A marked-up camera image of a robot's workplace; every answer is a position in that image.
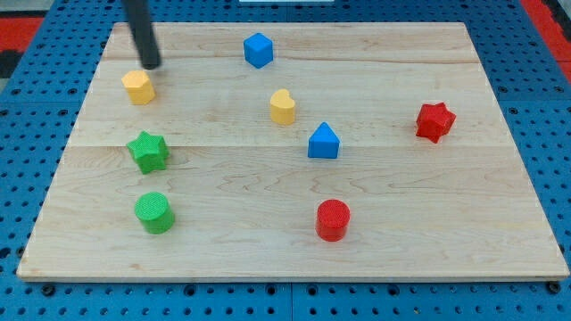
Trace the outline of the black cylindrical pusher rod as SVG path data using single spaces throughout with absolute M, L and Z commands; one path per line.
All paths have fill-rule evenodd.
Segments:
M 154 35 L 148 1 L 121 0 L 121 2 L 142 67 L 146 70 L 160 67 L 161 55 Z

